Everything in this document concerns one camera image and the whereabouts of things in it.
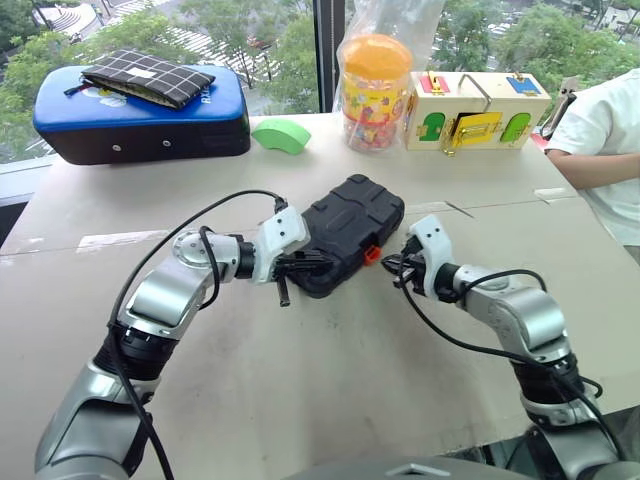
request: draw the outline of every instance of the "white shirt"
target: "white shirt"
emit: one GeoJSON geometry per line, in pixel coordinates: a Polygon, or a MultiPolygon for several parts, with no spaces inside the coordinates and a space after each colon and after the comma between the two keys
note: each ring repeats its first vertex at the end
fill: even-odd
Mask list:
{"type": "MultiPolygon", "coordinates": [[[[577,96],[547,149],[574,155],[640,153],[640,69],[577,96]]],[[[640,178],[580,193],[619,243],[640,245],[640,178]]]]}

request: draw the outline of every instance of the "black cable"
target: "black cable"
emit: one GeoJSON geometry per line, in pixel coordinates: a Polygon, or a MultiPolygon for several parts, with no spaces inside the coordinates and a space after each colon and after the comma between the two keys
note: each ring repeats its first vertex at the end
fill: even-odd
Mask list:
{"type": "Polygon", "coordinates": [[[138,398],[133,385],[125,375],[124,371],[124,362],[122,361],[122,356],[120,353],[120,347],[118,345],[118,338],[116,337],[116,333],[114,330],[109,330],[109,351],[111,353],[111,359],[113,361],[113,365],[115,367],[116,373],[120,378],[120,382],[122,382],[122,386],[124,387],[129,399],[131,400],[131,405],[135,410],[140,422],[142,422],[142,426],[151,440],[151,444],[153,445],[154,450],[156,451],[156,455],[158,457],[158,461],[160,462],[160,467],[162,468],[162,473],[166,480],[174,480],[173,472],[171,471],[171,465],[169,464],[169,459],[167,458],[167,453],[164,451],[164,447],[162,446],[162,442],[160,441],[160,437],[158,437],[158,433],[156,429],[153,427],[153,423],[149,420],[149,415],[145,411],[142,406],[142,402],[138,398]]]}
{"type": "Polygon", "coordinates": [[[613,443],[614,447],[616,448],[616,450],[618,452],[619,459],[621,461],[625,461],[627,459],[626,453],[625,453],[624,449],[622,448],[622,445],[620,445],[619,440],[613,434],[613,432],[611,431],[611,429],[609,428],[609,426],[605,422],[604,417],[602,416],[602,414],[600,413],[598,408],[584,395],[584,393],[580,392],[568,380],[566,380],[562,376],[558,375],[557,372],[554,369],[549,368],[548,366],[546,366],[546,365],[544,365],[544,364],[542,364],[540,362],[536,362],[535,360],[527,358],[527,357],[525,357],[523,355],[518,355],[516,353],[507,352],[505,350],[498,350],[498,349],[495,349],[495,348],[481,347],[479,345],[473,345],[471,343],[463,342],[462,340],[458,340],[457,338],[452,337],[451,335],[446,333],[444,330],[440,329],[435,323],[433,323],[433,321],[431,321],[431,319],[429,317],[427,317],[425,315],[425,313],[422,311],[422,309],[416,304],[415,300],[413,299],[413,297],[409,293],[409,290],[407,289],[406,281],[403,278],[405,257],[406,257],[405,253],[402,253],[400,255],[400,262],[399,262],[399,265],[398,265],[398,278],[399,278],[399,282],[400,282],[400,287],[402,289],[402,292],[404,293],[405,298],[409,302],[409,305],[411,305],[411,307],[416,312],[418,317],[420,317],[420,319],[424,323],[426,323],[435,333],[440,335],[445,340],[453,343],[454,345],[457,345],[460,348],[464,348],[465,350],[470,350],[472,352],[477,352],[477,353],[484,353],[485,355],[493,355],[493,356],[496,356],[496,357],[507,358],[509,360],[514,360],[516,362],[524,363],[524,364],[529,365],[531,367],[539,368],[539,369],[546,370],[547,372],[549,372],[553,376],[553,378],[556,380],[556,382],[562,384],[562,386],[565,389],[569,390],[570,393],[572,393],[576,397],[578,397],[587,406],[587,408],[589,410],[591,410],[591,412],[593,413],[594,417],[596,417],[596,419],[600,422],[599,426],[602,429],[602,431],[604,432],[604,434],[611,439],[611,442],[613,443]]]}
{"type": "Polygon", "coordinates": [[[480,447],[480,451],[482,452],[484,463],[486,463],[487,465],[491,465],[492,467],[495,467],[496,459],[494,458],[493,452],[491,451],[491,446],[483,445],[482,447],[480,447]]]}
{"type": "Polygon", "coordinates": [[[604,388],[602,388],[602,385],[600,385],[598,382],[582,376],[580,377],[580,380],[582,380],[583,383],[588,383],[589,385],[595,387],[596,391],[593,394],[594,397],[600,398],[602,396],[602,393],[604,392],[604,388]]]}
{"type": "Polygon", "coordinates": [[[158,251],[162,247],[164,247],[164,245],[169,240],[171,240],[171,238],[173,238],[180,230],[182,230],[184,227],[189,225],[191,222],[193,222],[194,220],[198,219],[199,217],[201,217],[205,213],[210,212],[214,208],[219,207],[223,203],[226,203],[229,200],[232,200],[232,199],[234,199],[236,197],[240,197],[242,195],[252,195],[252,194],[267,195],[269,197],[272,197],[272,198],[274,198],[276,200],[276,206],[278,205],[278,203],[286,205],[286,201],[284,200],[283,197],[281,197],[280,195],[277,195],[277,194],[275,194],[273,192],[269,192],[268,190],[242,190],[240,192],[236,192],[236,193],[232,193],[231,195],[227,195],[226,197],[218,200],[215,203],[212,203],[211,205],[209,205],[209,206],[203,208],[202,210],[200,210],[199,212],[193,214],[191,217],[187,218],[184,222],[182,222],[180,225],[178,225],[176,228],[174,228],[171,232],[169,232],[167,234],[167,236],[165,236],[162,240],[160,240],[160,242],[158,242],[158,244],[155,247],[153,247],[149,251],[149,253],[147,253],[142,258],[142,260],[138,263],[138,265],[136,265],[136,267],[131,271],[131,274],[125,280],[124,285],[122,286],[122,289],[118,293],[118,296],[116,297],[116,301],[113,304],[113,308],[111,309],[111,315],[109,316],[109,323],[115,323],[115,321],[117,320],[118,313],[120,313],[120,307],[122,306],[122,303],[124,302],[124,298],[127,295],[127,291],[129,290],[129,288],[133,284],[133,281],[138,276],[140,271],[144,268],[144,266],[151,259],[151,257],[153,257],[156,253],[158,253],[158,251]]]}
{"type": "MultiPolygon", "coordinates": [[[[227,195],[226,197],[218,200],[217,202],[212,203],[211,205],[208,205],[207,207],[203,208],[199,212],[193,214],[191,217],[186,219],[184,222],[182,222],[180,225],[178,225],[176,228],[174,228],[171,232],[169,232],[162,240],[160,240],[158,242],[158,244],[156,246],[154,246],[142,258],[142,260],[135,266],[135,268],[131,271],[131,273],[129,274],[129,276],[125,280],[124,284],[122,285],[122,288],[120,289],[120,292],[118,292],[118,295],[116,296],[116,300],[113,303],[113,308],[111,309],[111,314],[109,315],[109,324],[108,324],[108,328],[109,328],[109,335],[108,335],[108,337],[109,337],[109,353],[111,354],[111,358],[112,358],[112,361],[113,361],[114,369],[116,370],[116,373],[117,373],[118,377],[120,378],[120,381],[122,382],[122,385],[123,385],[125,391],[127,392],[127,396],[129,397],[129,400],[131,401],[131,404],[133,405],[133,409],[135,410],[136,414],[138,415],[138,418],[140,419],[140,422],[141,422],[141,424],[142,424],[142,426],[143,426],[143,428],[145,430],[145,433],[147,434],[147,436],[151,440],[151,443],[153,445],[153,448],[156,451],[156,455],[158,457],[158,460],[160,462],[160,465],[162,467],[162,471],[163,471],[163,474],[164,474],[166,480],[173,480],[174,479],[173,473],[171,471],[171,466],[169,465],[169,460],[167,458],[166,452],[164,451],[164,447],[162,446],[162,442],[160,441],[160,438],[158,437],[158,434],[157,434],[157,432],[156,432],[156,430],[155,430],[155,428],[153,426],[153,423],[151,423],[151,421],[149,420],[148,414],[145,411],[144,406],[140,402],[140,399],[138,398],[138,395],[136,394],[135,389],[133,388],[133,385],[129,381],[129,378],[125,374],[124,360],[122,358],[122,352],[120,352],[120,348],[118,346],[118,339],[117,339],[116,334],[115,334],[115,332],[114,332],[112,327],[116,324],[116,322],[118,320],[118,314],[120,313],[120,308],[122,308],[122,304],[124,302],[124,299],[125,299],[125,297],[127,295],[127,292],[129,291],[129,288],[131,288],[131,285],[133,284],[133,281],[138,276],[140,271],[144,268],[146,263],[151,259],[151,257],[153,257],[169,240],[171,240],[171,238],[173,238],[180,230],[182,230],[184,227],[189,225],[191,222],[193,222],[197,218],[201,217],[205,213],[210,212],[214,208],[219,207],[223,203],[226,203],[229,200],[232,200],[232,199],[234,199],[236,197],[240,197],[242,195],[253,195],[253,194],[266,195],[266,196],[274,198],[275,201],[276,201],[276,206],[275,206],[276,212],[280,211],[282,208],[287,206],[286,200],[283,197],[281,197],[280,195],[277,195],[277,194],[275,194],[273,192],[269,192],[268,190],[252,189],[252,190],[242,190],[240,192],[236,192],[236,193],[232,193],[230,195],[227,195]]],[[[207,241],[207,242],[204,242],[204,243],[205,243],[205,249],[206,249],[207,245],[209,244],[209,242],[207,241]]]]}
{"type": "Polygon", "coordinates": [[[211,298],[200,305],[199,310],[204,310],[218,298],[218,293],[220,293],[220,270],[218,270],[218,262],[216,261],[216,256],[213,253],[213,249],[211,248],[211,244],[209,243],[209,238],[207,237],[207,232],[215,233],[209,227],[202,226],[198,230],[200,234],[200,240],[202,240],[202,244],[204,245],[204,249],[207,252],[207,257],[209,258],[209,263],[211,264],[211,271],[213,272],[213,293],[211,294],[211,298]]]}

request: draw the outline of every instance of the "checkered pouch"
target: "checkered pouch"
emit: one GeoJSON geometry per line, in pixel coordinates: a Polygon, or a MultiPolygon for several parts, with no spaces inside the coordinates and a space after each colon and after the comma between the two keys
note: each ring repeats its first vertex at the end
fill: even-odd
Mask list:
{"type": "Polygon", "coordinates": [[[215,80],[212,75],[132,50],[118,50],[82,74],[98,86],[176,110],[215,80]]]}

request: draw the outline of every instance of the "blue case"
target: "blue case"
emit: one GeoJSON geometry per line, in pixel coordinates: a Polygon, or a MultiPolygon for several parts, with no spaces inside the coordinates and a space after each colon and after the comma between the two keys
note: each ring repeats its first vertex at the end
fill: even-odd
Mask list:
{"type": "Polygon", "coordinates": [[[234,72],[191,65],[216,77],[181,110],[95,87],[71,96],[86,66],[51,72],[33,125],[62,158],[77,165],[240,155],[251,145],[249,115],[234,72]]]}

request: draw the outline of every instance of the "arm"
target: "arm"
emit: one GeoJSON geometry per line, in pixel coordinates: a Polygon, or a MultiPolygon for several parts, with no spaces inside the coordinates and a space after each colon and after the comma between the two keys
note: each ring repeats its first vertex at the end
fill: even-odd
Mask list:
{"type": "Polygon", "coordinates": [[[633,474],[618,477],[614,473],[624,468],[619,463],[625,460],[624,452],[595,406],[594,392],[579,376],[564,316],[542,279],[527,270],[496,272],[456,265],[451,241],[435,215],[413,224],[409,234],[400,258],[383,260],[387,270],[397,275],[394,285],[439,336],[467,350],[509,358],[520,384],[520,400],[535,425],[526,444],[540,478],[595,480],[611,474],[622,480],[637,475],[640,464],[632,467],[631,462],[625,465],[633,468],[629,470],[633,474]],[[540,288],[510,278],[523,273],[536,276],[540,288]],[[498,335],[502,350],[467,344],[441,330],[416,304],[408,282],[414,292],[455,302],[489,326],[498,335]]]}
{"type": "Polygon", "coordinates": [[[547,157],[574,188],[594,188],[640,176],[640,153],[572,155],[551,149],[547,157]]]}
{"type": "MultiPolygon", "coordinates": [[[[126,308],[120,311],[117,301],[102,348],[85,365],[40,439],[36,478],[125,480],[142,461],[148,438],[161,451],[141,404],[151,400],[162,369],[196,313],[212,302],[204,302],[205,291],[213,286],[215,299],[219,285],[236,278],[254,284],[284,282],[287,268],[297,267],[291,260],[282,264],[284,255],[308,240],[306,224],[293,207],[263,222],[253,242],[204,230],[179,233],[171,254],[144,278],[126,308]]],[[[313,271],[314,265],[307,261],[302,266],[313,271]]],[[[173,479],[168,461],[161,463],[165,477],[173,479]]]]}

